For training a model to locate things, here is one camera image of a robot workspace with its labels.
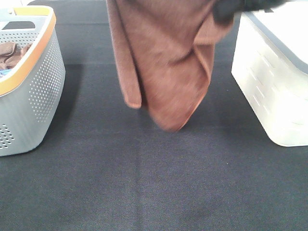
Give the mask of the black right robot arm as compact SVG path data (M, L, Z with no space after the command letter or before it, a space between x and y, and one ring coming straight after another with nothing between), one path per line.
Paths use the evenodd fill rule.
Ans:
M286 0L218 0L213 7L213 17L216 22L231 19L235 13L268 10L278 7Z

